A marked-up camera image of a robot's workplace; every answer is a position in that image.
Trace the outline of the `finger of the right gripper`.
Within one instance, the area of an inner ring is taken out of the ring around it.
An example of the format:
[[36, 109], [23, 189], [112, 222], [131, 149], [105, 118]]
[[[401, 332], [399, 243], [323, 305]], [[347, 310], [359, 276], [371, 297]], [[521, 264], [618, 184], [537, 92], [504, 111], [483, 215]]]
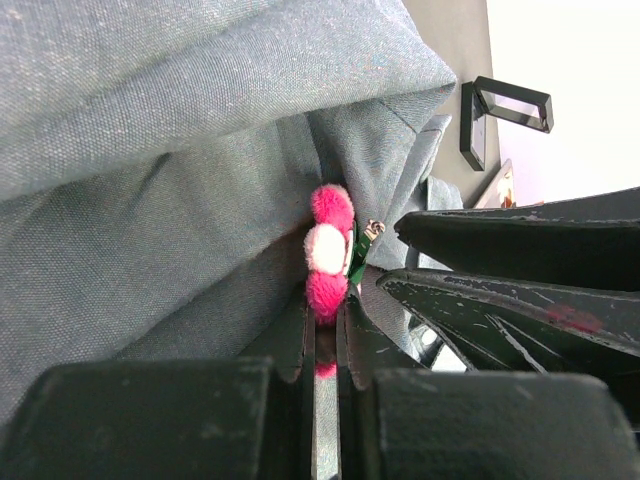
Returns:
[[378, 285], [471, 369], [639, 370], [636, 294], [432, 269], [391, 271]]
[[467, 274], [611, 291], [639, 288], [636, 188], [510, 209], [419, 211], [394, 229]]

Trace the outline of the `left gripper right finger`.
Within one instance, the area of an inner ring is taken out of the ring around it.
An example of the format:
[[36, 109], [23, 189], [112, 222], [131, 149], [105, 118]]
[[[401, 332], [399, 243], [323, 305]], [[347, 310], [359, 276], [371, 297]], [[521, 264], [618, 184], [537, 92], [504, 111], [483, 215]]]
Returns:
[[639, 449], [605, 384], [585, 375], [433, 372], [366, 315], [336, 325], [343, 479], [635, 479]]

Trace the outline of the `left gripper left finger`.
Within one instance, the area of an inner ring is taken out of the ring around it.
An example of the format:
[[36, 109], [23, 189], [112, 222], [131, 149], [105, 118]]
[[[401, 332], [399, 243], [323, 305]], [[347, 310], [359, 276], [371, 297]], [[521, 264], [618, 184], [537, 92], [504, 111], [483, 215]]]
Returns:
[[5, 479], [309, 479], [315, 326], [306, 298], [238, 357], [53, 367], [1, 449]]

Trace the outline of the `grey button-up shirt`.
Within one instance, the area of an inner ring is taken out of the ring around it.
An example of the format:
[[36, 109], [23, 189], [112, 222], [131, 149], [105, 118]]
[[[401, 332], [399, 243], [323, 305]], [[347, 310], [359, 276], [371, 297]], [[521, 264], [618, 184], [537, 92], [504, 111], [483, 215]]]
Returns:
[[420, 205], [457, 83], [400, 1], [1, 5], [1, 422], [48, 368], [230, 357], [310, 198]]

